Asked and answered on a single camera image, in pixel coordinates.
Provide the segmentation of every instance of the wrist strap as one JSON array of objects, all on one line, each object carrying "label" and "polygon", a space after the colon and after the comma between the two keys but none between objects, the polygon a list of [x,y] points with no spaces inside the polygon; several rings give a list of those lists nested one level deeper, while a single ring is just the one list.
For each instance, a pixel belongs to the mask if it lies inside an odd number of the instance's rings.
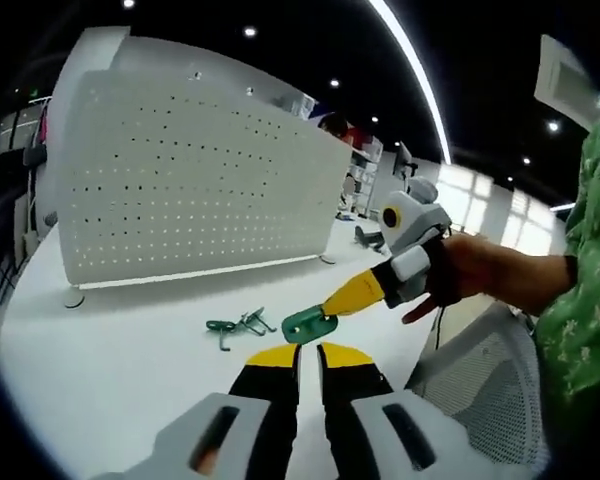
[{"label": "wrist strap", "polygon": [[569,275],[569,285],[574,287],[578,283],[578,258],[573,255],[565,255],[567,262],[567,275]]},{"label": "wrist strap", "polygon": [[427,274],[426,289],[431,294],[433,301],[438,307],[458,303],[461,300],[458,270],[451,262],[442,238],[433,238],[422,245],[422,248],[427,252],[431,263]]}]

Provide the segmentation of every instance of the human arm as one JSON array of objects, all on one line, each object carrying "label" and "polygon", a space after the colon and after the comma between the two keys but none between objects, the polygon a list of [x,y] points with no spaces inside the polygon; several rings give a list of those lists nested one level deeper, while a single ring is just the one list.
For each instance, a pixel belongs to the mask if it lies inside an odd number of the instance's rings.
[{"label": "human arm", "polygon": [[[574,283],[573,257],[573,260],[558,255],[534,257],[464,234],[453,235],[443,242],[458,271],[460,298],[485,293],[539,315]],[[428,297],[407,313],[403,322],[416,321],[436,307]]]}]

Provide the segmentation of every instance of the white desk surface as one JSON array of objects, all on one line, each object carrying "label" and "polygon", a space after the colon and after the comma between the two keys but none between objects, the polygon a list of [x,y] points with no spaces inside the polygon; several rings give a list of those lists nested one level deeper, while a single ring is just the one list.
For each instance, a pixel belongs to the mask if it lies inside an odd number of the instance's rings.
[{"label": "white desk surface", "polygon": [[[358,220],[367,231],[377,224]],[[218,349],[211,319],[237,320],[264,306],[279,327],[321,303],[352,275],[383,260],[353,243],[354,222],[335,221],[327,253],[299,263],[86,292],[68,310],[58,230],[42,242],[18,282],[0,337],[0,370],[31,431],[71,478],[124,471],[150,455],[155,435],[211,392],[227,392],[254,353],[281,345],[280,331],[227,338]],[[404,326],[410,305],[377,304],[341,319],[325,340],[373,357],[403,388],[434,314]],[[298,436],[287,478],[336,478],[325,438],[315,345],[301,358]]]}]

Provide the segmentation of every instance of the white pegboard partition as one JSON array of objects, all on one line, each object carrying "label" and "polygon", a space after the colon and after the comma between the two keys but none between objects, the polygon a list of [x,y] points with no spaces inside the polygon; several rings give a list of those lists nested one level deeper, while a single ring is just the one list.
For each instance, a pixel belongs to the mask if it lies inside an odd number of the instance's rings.
[{"label": "white pegboard partition", "polygon": [[320,254],[351,152],[246,95],[143,72],[85,74],[65,132],[74,285]]}]

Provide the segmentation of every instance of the led light strip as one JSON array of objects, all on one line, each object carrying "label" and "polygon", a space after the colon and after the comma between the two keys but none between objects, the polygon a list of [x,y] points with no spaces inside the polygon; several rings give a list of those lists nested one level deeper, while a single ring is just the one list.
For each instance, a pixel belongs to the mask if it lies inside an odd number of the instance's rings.
[{"label": "led light strip", "polygon": [[416,54],[416,51],[411,45],[409,38],[407,38],[407,34],[404,32],[396,16],[393,14],[391,9],[387,6],[387,4],[383,0],[368,0],[369,3],[376,10],[382,21],[385,23],[387,28],[391,30],[394,38],[402,48],[407,60],[409,60],[409,64],[413,69],[413,72],[416,74],[416,78],[420,83],[420,88],[422,89],[422,93],[424,93],[424,97],[427,99],[427,104],[429,105],[429,110],[431,111],[431,116],[433,117],[433,123],[436,126],[436,130],[438,132],[438,138],[440,139],[440,146],[442,147],[442,154],[444,156],[444,161],[447,165],[451,165],[451,153],[449,152],[449,144],[447,142],[447,136],[444,133],[444,126],[442,125],[442,117],[440,116],[440,110],[438,109],[438,104],[436,103],[436,99],[433,96],[433,90],[431,89],[431,85],[429,84],[429,80],[427,79],[427,74],[424,72],[424,68],[420,63],[420,59]]},{"label": "led light strip", "polygon": [[551,210],[552,212],[561,212],[562,210],[569,210],[575,206],[575,203],[567,203],[566,205],[558,205],[557,207],[551,207],[549,210]]}]

